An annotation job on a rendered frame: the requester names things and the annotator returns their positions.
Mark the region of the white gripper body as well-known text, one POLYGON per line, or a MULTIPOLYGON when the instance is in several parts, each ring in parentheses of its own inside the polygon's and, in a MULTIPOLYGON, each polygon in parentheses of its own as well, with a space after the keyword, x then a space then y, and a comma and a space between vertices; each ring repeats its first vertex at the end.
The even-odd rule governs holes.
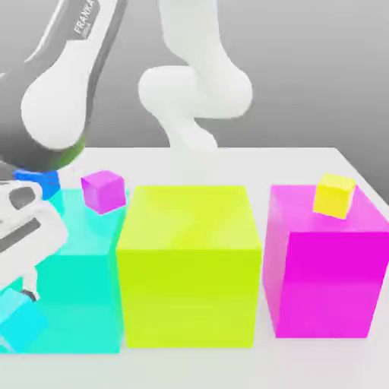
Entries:
POLYGON ((1 221, 0 289, 23 279, 29 269, 55 254, 67 239, 65 224, 49 202, 23 207, 1 221))

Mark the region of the small cyan cube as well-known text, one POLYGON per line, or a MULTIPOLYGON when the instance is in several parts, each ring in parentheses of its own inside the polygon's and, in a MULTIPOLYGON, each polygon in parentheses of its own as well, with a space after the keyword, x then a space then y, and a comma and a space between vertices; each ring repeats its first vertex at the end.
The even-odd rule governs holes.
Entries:
POLYGON ((28 290, 6 289, 0 295, 0 353, 42 354, 49 326, 41 298, 28 290))

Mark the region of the small blue cube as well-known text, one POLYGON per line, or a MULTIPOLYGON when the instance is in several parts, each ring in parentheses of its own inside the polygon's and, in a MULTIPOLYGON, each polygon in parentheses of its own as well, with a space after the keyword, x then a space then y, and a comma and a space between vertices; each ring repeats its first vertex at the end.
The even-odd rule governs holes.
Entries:
POLYGON ((13 177, 16 180, 38 183, 43 190, 43 200, 49 200, 61 188, 57 170, 48 172, 30 172, 23 169, 16 169, 13 172, 13 177))

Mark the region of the small purple cube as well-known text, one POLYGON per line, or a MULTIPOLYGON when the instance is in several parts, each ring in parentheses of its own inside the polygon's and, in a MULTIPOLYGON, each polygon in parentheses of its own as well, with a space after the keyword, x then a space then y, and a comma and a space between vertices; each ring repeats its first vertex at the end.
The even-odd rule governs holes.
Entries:
POLYGON ((106 214, 126 205, 125 180, 109 170, 100 170, 81 178, 84 203, 98 213, 106 214))

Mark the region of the small yellow cube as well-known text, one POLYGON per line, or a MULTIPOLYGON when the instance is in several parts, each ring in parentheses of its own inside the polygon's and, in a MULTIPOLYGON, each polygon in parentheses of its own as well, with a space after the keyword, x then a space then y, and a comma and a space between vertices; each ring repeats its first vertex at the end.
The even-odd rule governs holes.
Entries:
POLYGON ((325 173, 316 186, 313 211, 345 220, 353 202, 356 180, 325 173))

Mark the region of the large turquoise box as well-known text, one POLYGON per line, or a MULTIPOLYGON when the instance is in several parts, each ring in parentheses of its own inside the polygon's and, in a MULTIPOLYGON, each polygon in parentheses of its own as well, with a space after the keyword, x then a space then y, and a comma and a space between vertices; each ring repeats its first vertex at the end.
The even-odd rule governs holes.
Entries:
POLYGON ((43 353, 118 353, 124 330, 116 245, 127 209, 99 215, 80 189, 62 189, 50 201, 68 240, 37 267, 49 322, 43 353))

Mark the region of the large yellow-green box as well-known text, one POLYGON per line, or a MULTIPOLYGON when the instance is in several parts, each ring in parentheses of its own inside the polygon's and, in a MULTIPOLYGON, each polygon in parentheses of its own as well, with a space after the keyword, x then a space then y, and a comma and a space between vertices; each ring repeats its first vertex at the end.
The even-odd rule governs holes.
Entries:
POLYGON ((130 348, 249 348, 261 242, 241 185, 139 185, 116 248, 130 348))

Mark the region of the large magenta box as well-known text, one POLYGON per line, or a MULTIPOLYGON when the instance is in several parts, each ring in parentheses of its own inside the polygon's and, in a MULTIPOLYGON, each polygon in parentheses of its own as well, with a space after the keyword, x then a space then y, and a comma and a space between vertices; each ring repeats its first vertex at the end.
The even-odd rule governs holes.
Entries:
POLYGON ((365 338, 389 264, 389 221, 357 188, 345 220, 313 185, 270 189, 263 285, 278 338, 365 338))

